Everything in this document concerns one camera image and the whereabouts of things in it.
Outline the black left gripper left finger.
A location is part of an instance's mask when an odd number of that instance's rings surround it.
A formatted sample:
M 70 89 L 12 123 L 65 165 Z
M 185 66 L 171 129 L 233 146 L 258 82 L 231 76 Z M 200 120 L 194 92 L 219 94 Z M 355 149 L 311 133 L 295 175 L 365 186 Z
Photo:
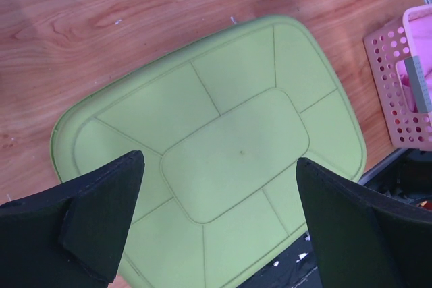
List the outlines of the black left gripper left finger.
M 114 282 L 144 174 L 131 151 L 1 205 L 2 287 L 107 287 Z

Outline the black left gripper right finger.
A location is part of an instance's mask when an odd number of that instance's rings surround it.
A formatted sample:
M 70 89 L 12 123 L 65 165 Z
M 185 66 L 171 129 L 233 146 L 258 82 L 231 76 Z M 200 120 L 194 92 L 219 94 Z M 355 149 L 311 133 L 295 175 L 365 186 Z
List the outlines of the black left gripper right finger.
M 324 287 L 431 286 L 431 212 L 308 158 L 296 182 Z

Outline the green plastic tub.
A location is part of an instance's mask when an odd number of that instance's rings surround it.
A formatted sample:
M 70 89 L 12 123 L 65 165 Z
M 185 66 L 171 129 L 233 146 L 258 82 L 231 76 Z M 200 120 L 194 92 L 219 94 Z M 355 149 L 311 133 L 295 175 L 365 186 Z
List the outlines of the green plastic tub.
M 61 181 L 139 150 L 120 274 L 131 287 L 237 287 L 306 232 L 296 162 L 358 181 L 367 150 L 342 84 L 288 16 L 237 24 L 75 104 L 51 135 Z

